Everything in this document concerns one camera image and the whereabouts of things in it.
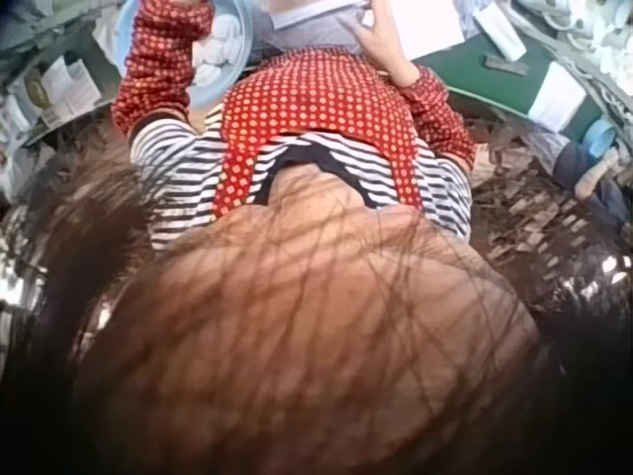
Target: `white object in bowl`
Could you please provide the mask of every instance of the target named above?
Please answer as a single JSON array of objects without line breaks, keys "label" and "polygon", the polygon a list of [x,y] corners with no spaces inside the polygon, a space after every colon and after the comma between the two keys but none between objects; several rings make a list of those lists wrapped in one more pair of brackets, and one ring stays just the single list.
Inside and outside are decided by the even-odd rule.
[{"label": "white object in bowl", "polygon": [[211,36],[217,40],[226,41],[239,35],[239,20],[235,15],[223,14],[214,18]]},{"label": "white object in bowl", "polygon": [[191,47],[191,65],[194,69],[202,66],[205,63],[205,59],[202,55],[202,47],[198,42],[194,42]]},{"label": "white object in bowl", "polygon": [[206,64],[220,65],[226,61],[223,54],[224,43],[215,38],[206,38],[200,42],[202,58]]},{"label": "white object in bowl", "polygon": [[207,87],[216,82],[222,75],[222,70],[211,64],[203,64],[196,69],[194,84],[198,87]]},{"label": "white object in bowl", "polygon": [[222,53],[225,59],[230,64],[235,64],[239,58],[239,52],[244,44],[244,36],[240,35],[237,38],[229,38],[225,41],[222,48]]}]

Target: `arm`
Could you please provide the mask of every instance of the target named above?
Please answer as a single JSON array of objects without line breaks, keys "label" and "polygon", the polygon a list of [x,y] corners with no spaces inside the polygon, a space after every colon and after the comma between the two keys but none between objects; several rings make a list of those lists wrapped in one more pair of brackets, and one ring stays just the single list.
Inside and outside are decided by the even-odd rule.
[{"label": "arm", "polygon": [[150,116],[187,120],[192,44],[209,34],[213,14],[204,0],[140,1],[128,72],[112,107],[115,125],[124,134],[137,133]]},{"label": "arm", "polygon": [[358,43],[408,101],[415,129],[434,152],[455,161],[465,173],[473,169],[475,147],[461,117],[448,106],[448,92],[433,72],[418,68],[405,58],[390,0],[372,0],[374,26],[356,23],[347,27]]},{"label": "arm", "polygon": [[448,91],[429,69],[417,67],[415,82],[401,88],[415,129],[434,152],[456,161],[467,173],[473,170],[475,145],[459,114],[448,105]]}]

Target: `white paper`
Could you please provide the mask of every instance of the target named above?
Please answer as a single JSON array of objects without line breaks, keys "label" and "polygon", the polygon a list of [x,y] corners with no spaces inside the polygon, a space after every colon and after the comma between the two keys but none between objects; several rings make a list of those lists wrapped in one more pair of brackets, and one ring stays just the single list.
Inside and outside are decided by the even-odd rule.
[{"label": "white paper", "polygon": [[63,56],[55,60],[42,76],[42,87],[46,91],[50,104],[56,104],[72,84],[72,77],[66,67]]},{"label": "white paper", "polygon": [[[394,20],[407,59],[416,59],[464,42],[459,12],[446,0],[392,0]],[[374,24],[373,12],[363,25]]]},{"label": "white paper", "polygon": [[475,10],[473,15],[508,61],[517,61],[527,53],[512,23],[495,2],[484,10]]},{"label": "white paper", "polygon": [[573,119],[586,97],[585,89],[574,76],[558,62],[552,62],[527,116],[557,134]]},{"label": "white paper", "polygon": [[50,128],[71,121],[94,109],[95,102],[101,99],[101,91],[90,77],[90,72],[81,59],[68,67],[72,78],[71,87],[66,94],[51,108],[47,109],[42,118]]},{"label": "white paper", "polygon": [[355,3],[359,3],[359,0],[320,0],[309,3],[304,7],[276,14],[271,13],[270,19],[273,22],[275,30],[280,30],[323,13],[338,10],[339,8],[349,7]]}]

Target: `blue container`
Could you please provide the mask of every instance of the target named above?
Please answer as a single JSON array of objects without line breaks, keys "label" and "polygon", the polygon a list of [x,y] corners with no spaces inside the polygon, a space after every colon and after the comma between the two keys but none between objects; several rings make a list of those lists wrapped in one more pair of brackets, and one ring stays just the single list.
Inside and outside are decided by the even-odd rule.
[{"label": "blue container", "polygon": [[599,119],[589,127],[583,139],[583,148],[598,160],[607,153],[615,140],[615,126],[606,119]]},{"label": "blue container", "polygon": [[[248,56],[253,44],[253,22],[250,0],[215,0],[216,15],[231,13],[240,22],[241,32],[244,34],[244,47],[235,64],[224,64],[222,75],[211,86],[189,86],[189,98],[192,109],[202,109],[220,100],[223,93],[237,80],[246,67]],[[117,23],[115,61],[121,75],[126,74],[126,57],[132,48],[132,30],[138,8],[138,0],[128,0],[121,10]]]}]

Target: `hand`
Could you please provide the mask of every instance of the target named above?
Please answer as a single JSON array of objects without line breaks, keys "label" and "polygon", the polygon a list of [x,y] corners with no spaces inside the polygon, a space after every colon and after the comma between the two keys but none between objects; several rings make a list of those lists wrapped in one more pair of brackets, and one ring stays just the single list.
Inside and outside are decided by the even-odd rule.
[{"label": "hand", "polygon": [[340,22],[356,38],[365,54],[389,74],[399,87],[411,86],[418,78],[415,64],[407,61],[392,14],[391,0],[372,0],[374,26],[371,30],[346,19]]}]

